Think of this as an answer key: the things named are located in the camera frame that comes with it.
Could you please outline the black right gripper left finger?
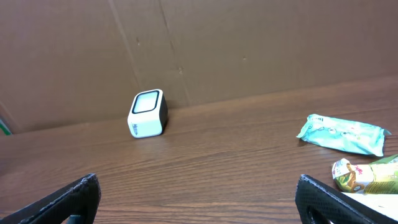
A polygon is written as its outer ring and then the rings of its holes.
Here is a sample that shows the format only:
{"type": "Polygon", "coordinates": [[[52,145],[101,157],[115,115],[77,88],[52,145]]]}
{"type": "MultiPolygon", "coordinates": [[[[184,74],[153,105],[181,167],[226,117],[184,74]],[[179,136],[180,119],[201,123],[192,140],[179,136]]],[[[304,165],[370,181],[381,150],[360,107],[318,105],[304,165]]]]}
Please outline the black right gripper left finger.
{"type": "Polygon", "coordinates": [[[52,194],[4,217],[1,223],[92,224],[101,199],[100,183],[90,173],[52,194]]]}

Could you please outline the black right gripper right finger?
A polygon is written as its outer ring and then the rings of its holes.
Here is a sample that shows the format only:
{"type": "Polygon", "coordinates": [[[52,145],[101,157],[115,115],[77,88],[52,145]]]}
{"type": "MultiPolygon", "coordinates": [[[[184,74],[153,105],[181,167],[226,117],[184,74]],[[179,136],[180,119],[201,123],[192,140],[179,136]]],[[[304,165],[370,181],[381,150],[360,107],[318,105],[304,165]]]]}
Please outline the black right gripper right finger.
{"type": "Polygon", "coordinates": [[[305,174],[297,182],[295,204],[302,223],[397,224],[393,218],[305,174]]]}

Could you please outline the green drink carton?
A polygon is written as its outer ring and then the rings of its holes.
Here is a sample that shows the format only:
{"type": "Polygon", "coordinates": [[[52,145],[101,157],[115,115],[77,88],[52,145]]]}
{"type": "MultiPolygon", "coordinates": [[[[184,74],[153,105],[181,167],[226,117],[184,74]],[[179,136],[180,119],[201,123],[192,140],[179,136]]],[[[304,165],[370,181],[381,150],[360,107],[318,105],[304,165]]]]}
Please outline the green drink carton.
{"type": "Polygon", "coordinates": [[[337,186],[352,194],[397,194],[397,154],[370,164],[351,164],[343,158],[332,166],[337,186]]]}

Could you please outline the mint green tissue pack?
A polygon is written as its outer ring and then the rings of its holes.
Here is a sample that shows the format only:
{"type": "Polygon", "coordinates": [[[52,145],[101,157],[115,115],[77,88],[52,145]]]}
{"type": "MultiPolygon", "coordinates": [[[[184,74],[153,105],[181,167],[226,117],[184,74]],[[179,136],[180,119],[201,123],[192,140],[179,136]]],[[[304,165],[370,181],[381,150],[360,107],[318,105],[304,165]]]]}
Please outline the mint green tissue pack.
{"type": "Polygon", "coordinates": [[[297,137],[321,147],[382,157],[385,137],[390,135],[372,124],[311,114],[297,137]]]}

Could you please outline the white tube gold cap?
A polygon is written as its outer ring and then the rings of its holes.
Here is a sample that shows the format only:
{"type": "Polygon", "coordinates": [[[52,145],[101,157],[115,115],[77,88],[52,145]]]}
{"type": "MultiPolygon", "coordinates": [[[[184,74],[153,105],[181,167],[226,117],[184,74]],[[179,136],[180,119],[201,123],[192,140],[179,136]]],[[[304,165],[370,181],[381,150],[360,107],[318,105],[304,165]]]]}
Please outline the white tube gold cap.
{"type": "Polygon", "coordinates": [[[397,194],[343,194],[397,221],[397,194]]]}

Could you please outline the white barcode scanner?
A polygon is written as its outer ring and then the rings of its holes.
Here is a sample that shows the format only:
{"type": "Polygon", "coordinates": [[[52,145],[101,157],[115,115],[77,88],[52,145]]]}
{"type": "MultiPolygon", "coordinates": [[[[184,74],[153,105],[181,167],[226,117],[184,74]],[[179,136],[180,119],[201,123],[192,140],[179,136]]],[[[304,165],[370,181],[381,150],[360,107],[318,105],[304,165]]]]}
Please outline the white barcode scanner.
{"type": "Polygon", "coordinates": [[[140,92],[135,96],[127,117],[131,135],[136,139],[161,135],[168,121],[168,112],[161,89],[140,92]]]}

